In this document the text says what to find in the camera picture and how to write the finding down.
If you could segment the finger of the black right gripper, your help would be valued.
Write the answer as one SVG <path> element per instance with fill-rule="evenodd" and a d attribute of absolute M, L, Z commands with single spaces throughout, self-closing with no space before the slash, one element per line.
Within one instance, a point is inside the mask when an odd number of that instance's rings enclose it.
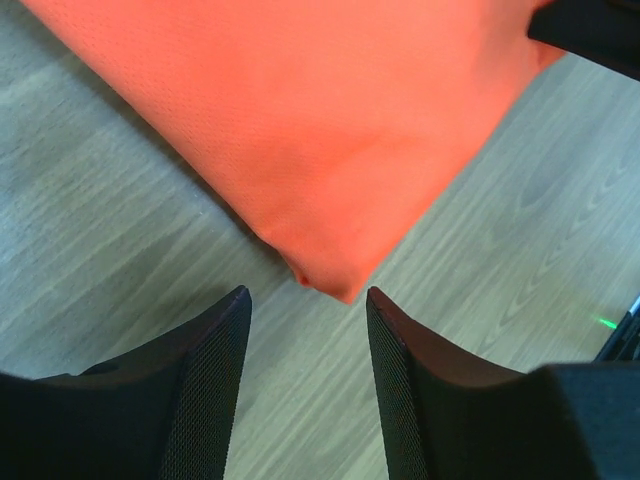
<path fill-rule="evenodd" d="M 528 36 L 637 80 L 639 3 L 556 0 L 538 9 Z"/>

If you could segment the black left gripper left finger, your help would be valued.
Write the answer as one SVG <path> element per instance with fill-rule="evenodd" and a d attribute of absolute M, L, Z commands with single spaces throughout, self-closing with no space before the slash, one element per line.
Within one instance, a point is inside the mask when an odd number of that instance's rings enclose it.
<path fill-rule="evenodd" d="M 5 479 L 220 479 L 251 324 L 238 287 L 78 375 L 1 377 Z"/>

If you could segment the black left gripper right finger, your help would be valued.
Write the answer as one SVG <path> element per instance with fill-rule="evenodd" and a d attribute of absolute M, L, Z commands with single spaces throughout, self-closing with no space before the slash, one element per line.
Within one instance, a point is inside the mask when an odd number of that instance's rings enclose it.
<path fill-rule="evenodd" d="M 393 479 L 635 479 L 639 309 L 595 359 L 520 373 L 366 299 L 388 473 Z"/>

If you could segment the orange t shirt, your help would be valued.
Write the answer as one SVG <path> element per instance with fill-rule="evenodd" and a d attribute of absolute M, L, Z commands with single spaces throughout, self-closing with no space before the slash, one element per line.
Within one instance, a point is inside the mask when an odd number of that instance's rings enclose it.
<path fill-rule="evenodd" d="M 536 1 L 31 1 L 304 286 L 350 302 L 562 56 Z"/>

